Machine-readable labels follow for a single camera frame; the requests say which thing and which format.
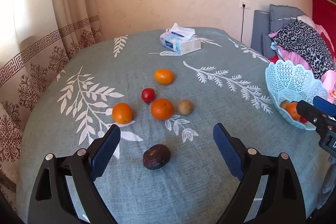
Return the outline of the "large orange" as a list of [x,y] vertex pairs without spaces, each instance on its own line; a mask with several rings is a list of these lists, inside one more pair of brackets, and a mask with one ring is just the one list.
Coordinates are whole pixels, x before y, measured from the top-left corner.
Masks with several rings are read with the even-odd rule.
[[286,106],[286,111],[294,121],[298,121],[301,116],[297,112],[297,102],[291,102]]

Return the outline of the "red tomato in basket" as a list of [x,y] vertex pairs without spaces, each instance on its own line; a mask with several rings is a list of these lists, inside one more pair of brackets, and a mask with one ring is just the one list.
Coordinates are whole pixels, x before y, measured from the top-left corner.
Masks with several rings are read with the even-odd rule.
[[307,122],[307,119],[304,117],[300,117],[299,121],[303,124],[305,124]]

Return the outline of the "pink dotted blanket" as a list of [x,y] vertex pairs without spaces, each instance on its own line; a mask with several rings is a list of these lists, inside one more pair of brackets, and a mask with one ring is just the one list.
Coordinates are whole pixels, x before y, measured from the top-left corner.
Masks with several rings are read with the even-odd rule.
[[321,80],[328,100],[335,101],[335,57],[322,36],[312,26],[295,21],[269,34],[271,48],[280,59],[302,65]]

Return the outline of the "light blue plastic basket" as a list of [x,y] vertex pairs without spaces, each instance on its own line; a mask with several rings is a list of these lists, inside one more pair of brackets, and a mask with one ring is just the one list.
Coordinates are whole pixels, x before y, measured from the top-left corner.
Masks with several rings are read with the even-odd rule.
[[315,96],[326,100],[327,90],[323,88],[321,80],[315,79],[313,73],[301,64],[294,65],[291,61],[278,60],[276,63],[269,63],[265,69],[265,81],[270,98],[280,115],[296,128],[314,131],[315,126],[312,123],[293,120],[280,104],[284,100],[303,100],[312,104]]

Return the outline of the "red quilt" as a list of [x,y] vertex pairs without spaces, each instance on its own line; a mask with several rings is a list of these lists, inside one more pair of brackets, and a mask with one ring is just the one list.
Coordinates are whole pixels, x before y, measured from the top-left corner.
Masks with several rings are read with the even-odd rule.
[[276,63],[277,61],[279,60],[279,57],[278,56],[273,56],[273,57],[271,57],[270,59],[269,59],[269,61],[271,62],[271,63]]

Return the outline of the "leopard print cloth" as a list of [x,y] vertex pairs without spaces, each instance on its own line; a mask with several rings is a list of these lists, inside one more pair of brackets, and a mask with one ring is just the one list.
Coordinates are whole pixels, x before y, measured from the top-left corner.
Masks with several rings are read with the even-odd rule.
[[273,37],[273,41],[282,49],[299,54],[316,79],[320,80],[327,71],[335,70],[327,44],[313,27],[301,20],[287,24]]

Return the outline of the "small orange left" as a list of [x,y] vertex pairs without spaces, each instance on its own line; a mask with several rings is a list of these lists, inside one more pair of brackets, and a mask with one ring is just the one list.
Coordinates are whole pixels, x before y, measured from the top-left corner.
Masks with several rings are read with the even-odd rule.
[[130,123],[133,119],[131,107],[126,103],[118,103],[113,106],[112,118],[119,124]]

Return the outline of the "dark avocado on bed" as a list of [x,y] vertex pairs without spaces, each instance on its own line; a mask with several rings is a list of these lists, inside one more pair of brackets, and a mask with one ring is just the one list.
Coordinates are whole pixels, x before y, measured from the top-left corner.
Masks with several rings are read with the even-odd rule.
[[171,158],[170,150],[163,144],[156,144],[143,153],[143,166],[147,169],[160,169]]

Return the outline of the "brown kiwi on bed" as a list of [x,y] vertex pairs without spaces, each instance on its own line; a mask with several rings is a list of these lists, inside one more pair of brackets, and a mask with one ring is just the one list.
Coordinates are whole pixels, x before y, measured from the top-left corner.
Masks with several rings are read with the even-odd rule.
[[178,103],[178,111],[182,115],[189,115],[194,111],[194,105],[189,100],[182,100]]

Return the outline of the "round orange mandarin middle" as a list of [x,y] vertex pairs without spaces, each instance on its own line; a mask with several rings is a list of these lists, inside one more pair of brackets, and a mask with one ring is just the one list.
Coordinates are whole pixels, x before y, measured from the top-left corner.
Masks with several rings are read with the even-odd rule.
[[151,114],[159,121],[169,119],[173,115],[173,112],[173,104],[165,98],[156,99],[151,103]]

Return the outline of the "red cherry tomato on bed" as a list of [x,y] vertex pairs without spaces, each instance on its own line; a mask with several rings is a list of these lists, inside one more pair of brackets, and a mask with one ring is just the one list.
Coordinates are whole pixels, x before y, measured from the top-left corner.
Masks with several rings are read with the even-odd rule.
[[151,103],[155,100],[155,91],[152,88],[145,88],[141,92],[141,98],[146,103]]

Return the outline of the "teal leaf-pattern bedspread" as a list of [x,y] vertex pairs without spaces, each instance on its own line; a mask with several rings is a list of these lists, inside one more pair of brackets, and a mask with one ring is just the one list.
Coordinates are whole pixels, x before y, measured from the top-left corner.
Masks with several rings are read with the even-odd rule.
[[222,123],[261,153],[291,157],[307,213],[317,206],[328,156],[317,134],[289,124],[265,82],[268,60],[222,30],[198,28],[200,50],[178,56],[161,31],[98,43],[77,53],[25,126],[17,186],[26,221],[43,158],[72,155],[112,124],[121,139],[95,181],[119,223],[215,223],[238,180],[213,140]]

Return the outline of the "white tissue pack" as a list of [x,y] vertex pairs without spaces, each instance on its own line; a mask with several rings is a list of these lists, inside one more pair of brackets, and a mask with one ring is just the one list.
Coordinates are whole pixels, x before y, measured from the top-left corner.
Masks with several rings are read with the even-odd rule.
[[195,34],[193,28],[180,27],[174,23],[172,28],[161,34],[160,41],[164,47],[182,56],[202,49],[201,41]]

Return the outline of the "beige patterned curtain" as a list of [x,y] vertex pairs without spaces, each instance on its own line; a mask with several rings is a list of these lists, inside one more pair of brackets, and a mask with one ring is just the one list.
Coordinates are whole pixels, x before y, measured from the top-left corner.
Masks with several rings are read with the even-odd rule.
[[31,112],[68,61],[103,39],[96,0],[1,0],[1,193],[11,207]]

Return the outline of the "white wall socket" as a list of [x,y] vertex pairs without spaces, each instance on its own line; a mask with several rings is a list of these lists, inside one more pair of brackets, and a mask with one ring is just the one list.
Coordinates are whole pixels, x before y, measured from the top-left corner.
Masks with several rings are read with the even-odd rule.
[[251,8],[251,3],[250,1],[243,1],[243,0],[240,0],[239,2],[239,7],[241,9],[250,9]]

